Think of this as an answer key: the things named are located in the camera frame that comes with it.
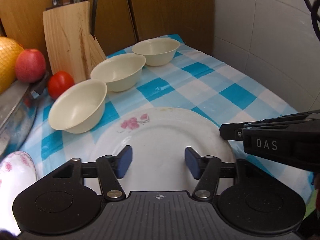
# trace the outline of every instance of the tablecloth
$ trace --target tablecloth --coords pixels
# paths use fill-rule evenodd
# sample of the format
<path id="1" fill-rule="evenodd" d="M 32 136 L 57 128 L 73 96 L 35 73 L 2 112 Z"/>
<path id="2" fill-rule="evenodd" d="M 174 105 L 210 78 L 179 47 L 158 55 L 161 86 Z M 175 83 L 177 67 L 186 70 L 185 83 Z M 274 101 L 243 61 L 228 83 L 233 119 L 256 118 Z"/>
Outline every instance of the tablecloth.
<path id="1" fill-rule="evenodd" d="M 83 134 L 53 130 L 48 115 L 53 101 L 46 95 L 39 104 L 33 128 L 20 150 L 33 159 L 38 179 L 73 157 L 88 161 L 101 134 L 128 112 L 158 106 L 181 107 L 223 123 L 251 122 L 296 111 L 255 80 L 203 52 L 188 47 L 178 35 L 168 35 L 181 43 L 173 60 L 164 66 L 144 66 L 142 78 L 124 92 L 108 92 L 100 122 Z M 109 57 L 132 52 L 131 47 Z M 242 142 L 230 141 L 236 157 L 246 158 L 273 175 L 305 201 L 313 187 L 310 172 L 275 163 L 243 152 Z"/>

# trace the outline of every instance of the white dish with pink flowers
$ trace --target white dish with pink flowers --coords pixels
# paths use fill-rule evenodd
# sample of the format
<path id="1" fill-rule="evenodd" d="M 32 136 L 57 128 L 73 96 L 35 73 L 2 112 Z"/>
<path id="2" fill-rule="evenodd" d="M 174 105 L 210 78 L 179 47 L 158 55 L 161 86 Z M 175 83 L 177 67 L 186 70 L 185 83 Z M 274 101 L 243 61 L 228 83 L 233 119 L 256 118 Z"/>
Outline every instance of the white dish with pink flowers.
<path id="1" fill-rule="evenodd" d="M 16 196 L 37 181 L 35 165 L 31 157 L 21 151 L 10 153 L 0 163 L 0 230 L 14 235 L 20 229 L 12 213 Z"/>
<path id="2" fill-rule="evenodd" d="M 157 107 L 127 114 L 101 135 L 89 161 L 117 155 L 126 145 L 133 150 L 132 163 L 119 181 L 126 195 L 130 191 L 192 192 L 198 181 L 185 165 L 184 150 L 188 146 L 201 156 L 235 161 L 228 141 L 220 137 L 213 122 L 181 108 Z M 232 183 L 232 179 L 220 179 L 218 193 Z M 101 194 L 96 179 L 86 179 L 85 185 Z"/>

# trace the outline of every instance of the tomato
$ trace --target tomato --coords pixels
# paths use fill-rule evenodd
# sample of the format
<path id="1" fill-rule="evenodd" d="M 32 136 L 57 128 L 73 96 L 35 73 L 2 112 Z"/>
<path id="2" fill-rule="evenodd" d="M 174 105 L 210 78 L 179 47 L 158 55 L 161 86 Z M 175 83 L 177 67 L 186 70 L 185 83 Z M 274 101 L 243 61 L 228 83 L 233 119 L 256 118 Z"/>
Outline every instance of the tomato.
<path id="1" fill-rule="evenodd" d="M 72 76 L 65 71 L 58 71 L 48 81 L 48 92 L 53 100 L 56 100 L 64 91 L 75 84 Z"/>

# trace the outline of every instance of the blue and white checkered tablecloth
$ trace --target blue and white checkered tablecloth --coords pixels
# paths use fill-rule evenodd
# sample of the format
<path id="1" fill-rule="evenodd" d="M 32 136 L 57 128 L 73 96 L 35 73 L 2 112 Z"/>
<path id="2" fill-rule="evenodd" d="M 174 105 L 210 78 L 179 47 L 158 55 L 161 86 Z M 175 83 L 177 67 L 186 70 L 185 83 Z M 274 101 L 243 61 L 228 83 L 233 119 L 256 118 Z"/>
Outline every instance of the blue and white checkered tablecloth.
<path id="1" fill-rule="evenodd" d="M 142 78 L 131 89 L 106 97 L 105 113 L 89 132 L 71 134 L 53 130 L 48 124 L 53 101 L 42 99 L 33 128 L 21 147 L 33 159 L 38 178 L 73 157 L 88 161 L 88 155 L 102 133 L 128 112 L 158 106 L 190 109 L 218 127 L 223 123 L 250 122 L 296 111 L 250 77 L 225 63 L 181 43 L 173 60 L 160 67 L 145 66 Z M 131 47 L 109 57 L 132 52 Z M 313 187 L 309 172 L 268 161 L 243 152 L 242 142 L 230 141 L 237 157 L 272 174 L 308 200 Z"/>

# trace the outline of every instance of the yellow melon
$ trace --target yellow melon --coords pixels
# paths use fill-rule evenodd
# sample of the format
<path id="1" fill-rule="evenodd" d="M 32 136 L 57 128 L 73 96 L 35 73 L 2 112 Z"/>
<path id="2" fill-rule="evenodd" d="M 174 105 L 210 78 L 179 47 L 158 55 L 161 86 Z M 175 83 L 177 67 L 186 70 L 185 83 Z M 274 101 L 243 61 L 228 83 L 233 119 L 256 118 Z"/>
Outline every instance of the yellow melon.
<path id="1" fill-rule="evenodd" d="M 22 51 L 23 47 L 15 40 L 0 37 L 0 94 L 15 80 L 14 65 Z"/>

